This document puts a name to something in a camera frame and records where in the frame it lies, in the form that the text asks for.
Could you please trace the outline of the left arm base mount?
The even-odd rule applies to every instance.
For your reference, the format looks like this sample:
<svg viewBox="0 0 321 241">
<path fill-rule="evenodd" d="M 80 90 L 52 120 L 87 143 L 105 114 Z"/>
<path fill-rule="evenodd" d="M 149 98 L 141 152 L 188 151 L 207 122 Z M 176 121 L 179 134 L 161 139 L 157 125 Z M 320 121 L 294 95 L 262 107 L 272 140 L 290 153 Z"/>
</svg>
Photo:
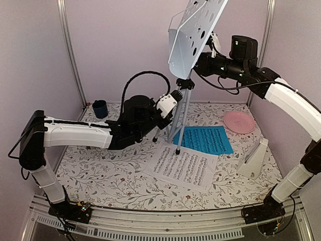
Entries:
<svg viewBox="0 0 321 241">
<path fill-rule="evenodd" d="M 61 219 L 88 224 L 92 209 L 86 204 L 78 205 L 63 201 L 57 204 L 50 204 L 48 214 Z"/>
</svg>

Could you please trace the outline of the white sheet music page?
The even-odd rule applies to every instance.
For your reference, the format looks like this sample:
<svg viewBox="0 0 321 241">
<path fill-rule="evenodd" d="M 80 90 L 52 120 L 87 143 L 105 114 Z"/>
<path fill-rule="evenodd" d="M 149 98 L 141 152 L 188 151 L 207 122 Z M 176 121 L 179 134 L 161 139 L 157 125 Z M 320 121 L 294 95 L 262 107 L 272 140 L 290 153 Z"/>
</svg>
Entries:
<svg viewBox="0 0 321 241">
<path fill-rule="evenodd" d="M 218 156 L 189 148 L 160 143 L 147 163 L 144 173 L 159 180 L 179 185 L 194 191 L 210 191 Z"/>
</svg>

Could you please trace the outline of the white perforated music stand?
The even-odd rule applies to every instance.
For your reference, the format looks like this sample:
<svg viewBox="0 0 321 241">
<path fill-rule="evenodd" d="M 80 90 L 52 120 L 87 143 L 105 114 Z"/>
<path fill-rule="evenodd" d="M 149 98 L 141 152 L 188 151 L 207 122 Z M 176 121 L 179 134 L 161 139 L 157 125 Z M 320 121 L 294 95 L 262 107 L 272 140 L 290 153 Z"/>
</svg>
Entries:
<svg viewBox="0 0 321 241">
<path fill-rule="evenodd" d="M 169 27 L 170 72 L 178 78 L 177 90 L 183 94 L 178 102 L 174 120 L 168 134 L 170 144 L 177 133 L 180 134 L 176 153 L 180 153 L 187 113 L 194 83 L 191 72 L 206 42 L 216 26 L 227 1 L 189 1 L 187 8 L 175 15 L 182 14 L 181 22 L 176 29 Z"/>
</svg>

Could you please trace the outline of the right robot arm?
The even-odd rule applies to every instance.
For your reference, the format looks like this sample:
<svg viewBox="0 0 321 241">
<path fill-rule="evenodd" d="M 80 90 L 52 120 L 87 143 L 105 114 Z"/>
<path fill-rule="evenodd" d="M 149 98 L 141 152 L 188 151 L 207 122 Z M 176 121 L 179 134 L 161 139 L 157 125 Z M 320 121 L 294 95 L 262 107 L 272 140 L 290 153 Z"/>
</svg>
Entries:
<svg viewBox="0 0 321 241">
<path fill-rule="evenodd" d="M 284 111 L 311 138 L 299 164 L 264 198 L 259 214 L 264 219 L 270 219 L 278 212 L 286 198 L 320 173 L 320 109 L 288 85 L 279 74 L 270 68 L 257 66 L 258 42 L 255 39 L 233 35 L 229 56 L 224 56 L 217 50 L 214 35 L 210 35 L 204 44 L 208 45 L 216 56 L 202 52 L 198 57 L 193 70 L 202 80 L 217 75 L 237 81 L 235 90 L 249 88 L 261 99 Z"/>
</svg>

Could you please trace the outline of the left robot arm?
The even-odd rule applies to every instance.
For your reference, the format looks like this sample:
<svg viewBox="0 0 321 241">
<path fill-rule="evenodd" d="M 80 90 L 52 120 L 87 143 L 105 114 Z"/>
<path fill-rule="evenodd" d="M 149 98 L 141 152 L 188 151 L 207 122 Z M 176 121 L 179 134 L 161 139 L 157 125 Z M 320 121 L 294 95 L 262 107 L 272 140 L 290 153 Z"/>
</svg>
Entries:
<svg viewBox="0 0 321 241">
<path fill-rule="evenodd" d="M 36 111 L 20 137 L 21 167 L 28 170 L 55 210 L 70 218 L 75 210 L 67 193 L 45 160 L 45 148 L 54 146 L 89 146 L 108 150 L 122 150 L 140 143 L 155 127 L 164 129 L 171 122 L 172 110 L 177 104 L 172 94 L 158 101 L 144 95 L 135 95 L 121 105 L 116 121 L 98 123 L 76 122 L 45 117 Z"/>
</svg>

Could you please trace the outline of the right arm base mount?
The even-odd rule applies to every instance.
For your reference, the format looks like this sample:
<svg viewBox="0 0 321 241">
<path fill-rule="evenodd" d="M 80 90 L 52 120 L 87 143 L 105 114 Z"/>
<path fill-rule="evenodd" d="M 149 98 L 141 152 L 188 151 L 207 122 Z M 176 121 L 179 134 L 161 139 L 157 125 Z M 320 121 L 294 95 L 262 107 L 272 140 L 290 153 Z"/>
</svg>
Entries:
<svg viewBox="0 0 321 241">
<path fill-rule="evenodd" d="M 259 223 L 257 228 L 265 236 L 276 234 L 284 220 L 285 210 L 283 206 L 276 209 L 261 205 L 246 205 L 241 210 L 241 216 L 246 224 Z"/>
</svg>

